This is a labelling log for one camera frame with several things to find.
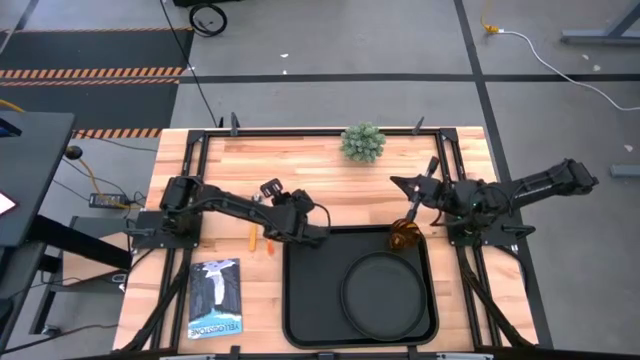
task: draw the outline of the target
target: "power strip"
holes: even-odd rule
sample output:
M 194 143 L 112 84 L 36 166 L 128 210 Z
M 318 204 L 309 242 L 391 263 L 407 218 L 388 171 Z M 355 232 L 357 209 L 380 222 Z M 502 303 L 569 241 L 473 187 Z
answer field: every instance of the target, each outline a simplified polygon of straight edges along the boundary
M 98 194 L 89 195 L 89 207 L 99 209 L 122 209 L 122 206 L 129 206 L 129 201 L 122 194 Z

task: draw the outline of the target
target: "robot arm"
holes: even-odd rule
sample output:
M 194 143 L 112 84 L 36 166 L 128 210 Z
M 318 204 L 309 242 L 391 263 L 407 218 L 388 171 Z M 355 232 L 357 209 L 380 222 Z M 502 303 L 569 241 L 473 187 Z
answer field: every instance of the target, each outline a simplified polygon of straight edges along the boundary
M 598 184 L 582 163 L 565 159 L 561 164 L 525 178 L 485 183 L 461 180 L 444 183 L 431 177 L 438 159 L 432 158 L 427 175 L 414 178 L 391 177 L 407 197 L 416 203 L 457 217 L 451 226 L 465 225 L 475 230 L 490 226 L 498 215 L 554 195 L 585 195 Z
M 189 230 L 190 216 L 218 211 L 262 225 L 264 237 L 276 241 L 317 246 L 328 236 L 328 229 L 308 224 L 307 214 L 315 204 L 304 190 L 282 193 L 282 184 L 277 179 L 260 189 L 265 197 L 273 196 L 273 206 L 203 184 L 198 177 L 173 177 L 160 202 L 165 213 L 163 230 L 179 235 Z

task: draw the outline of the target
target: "warning stripe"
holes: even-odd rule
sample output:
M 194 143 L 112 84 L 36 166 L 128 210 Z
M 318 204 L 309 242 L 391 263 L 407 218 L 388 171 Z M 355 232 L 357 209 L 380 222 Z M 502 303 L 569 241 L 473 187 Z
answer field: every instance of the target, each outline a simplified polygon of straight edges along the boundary
M 191 26 L 183 26 L 174 28 L 174 30 L 186 30 L 193 31 Z M 122 29 L 24 29 L 16 30 L 16 33 L 44 33 L 44 32 L 125 32 L 125 31 L 171 31 L 168 27 L 154 27 L 154 28 L 122 28 Z
M 178 79 L 123 79 L 123 80 L 78 80 L 78 81 L 4 81 L 0 87 L 19 86 L 85 86 L 126 84 L 179 84 Z
M 157 138 L 162 129 L 134 128 L 134 129 L 82 129 L 73 130 L 74 139 L 123 139 L 123 138 Z
M 178 76 L 181 67 L 152 68 L 103 68 L 103 69 L 26 69 L 1 70 L 3 79 L 71 79 L 71 78 L 117 78 L 131 76 Z

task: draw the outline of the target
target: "succulent plant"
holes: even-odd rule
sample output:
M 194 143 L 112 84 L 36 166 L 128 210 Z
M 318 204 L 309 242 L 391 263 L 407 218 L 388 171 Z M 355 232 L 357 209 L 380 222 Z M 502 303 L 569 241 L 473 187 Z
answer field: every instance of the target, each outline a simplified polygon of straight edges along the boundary
M 387 142 L 380 129 L 371 123 L 362 123 L 346 129 L 342 134 L 340 151 L 353 161 L 372 163 L 382 156 Z

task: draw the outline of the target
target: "black pan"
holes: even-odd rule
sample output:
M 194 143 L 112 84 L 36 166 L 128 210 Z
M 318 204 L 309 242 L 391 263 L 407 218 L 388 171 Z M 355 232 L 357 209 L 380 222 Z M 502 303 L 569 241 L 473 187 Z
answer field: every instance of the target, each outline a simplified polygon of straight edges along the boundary
M 370 253 L 351 264 L 340 297 L 351 324 L 378 341 L 407 336 L 427 308 L 427 290 L 418 272 L 389 252 Z

